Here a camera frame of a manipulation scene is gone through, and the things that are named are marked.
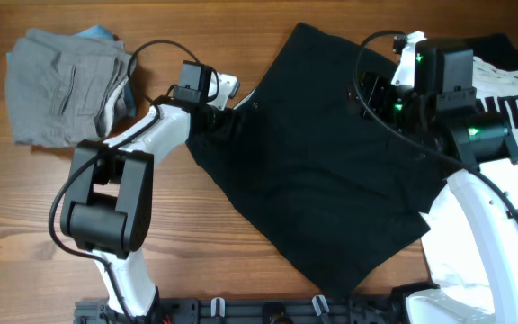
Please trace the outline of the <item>black shorts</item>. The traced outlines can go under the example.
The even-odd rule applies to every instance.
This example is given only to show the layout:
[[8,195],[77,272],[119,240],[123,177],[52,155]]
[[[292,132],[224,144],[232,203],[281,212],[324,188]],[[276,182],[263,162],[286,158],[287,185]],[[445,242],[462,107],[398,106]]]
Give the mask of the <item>black shorts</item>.
[[234,208],[334,297],[428,231],[443,187],[435,160],[360,116],[347,97],[355,68],[396,67],[299,23],[254,92],[187,140]]

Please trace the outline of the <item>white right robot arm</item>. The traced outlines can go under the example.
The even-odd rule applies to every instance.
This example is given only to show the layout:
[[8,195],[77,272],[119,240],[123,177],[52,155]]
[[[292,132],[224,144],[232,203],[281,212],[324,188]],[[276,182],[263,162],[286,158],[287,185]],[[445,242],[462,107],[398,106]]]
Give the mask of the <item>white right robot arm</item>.
[[473,53],[460,40],[394,31],[400,61],[384,91],[353,75],[368,116],[394,137],[450,169],[447,183],[469,223],[494,310],[486,314],[432,283],[397,288],[401,323],[518,323],[518,147],[497,112],[479,112]]

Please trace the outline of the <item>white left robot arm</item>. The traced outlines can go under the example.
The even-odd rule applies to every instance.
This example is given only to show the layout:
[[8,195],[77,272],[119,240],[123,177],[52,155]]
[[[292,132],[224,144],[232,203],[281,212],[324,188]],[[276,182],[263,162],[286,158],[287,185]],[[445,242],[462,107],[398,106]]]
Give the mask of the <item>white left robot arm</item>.
[[152,215],[154,171],[188,138],[219,126],[237,94],[236,76],[184,76],[122,134],[76,146],[69,177],[49,212],[49,234],[76,243],[71,254],[94,261],[108,298],[91,305],[98,323],[161,323],[159,291],[142,245]]

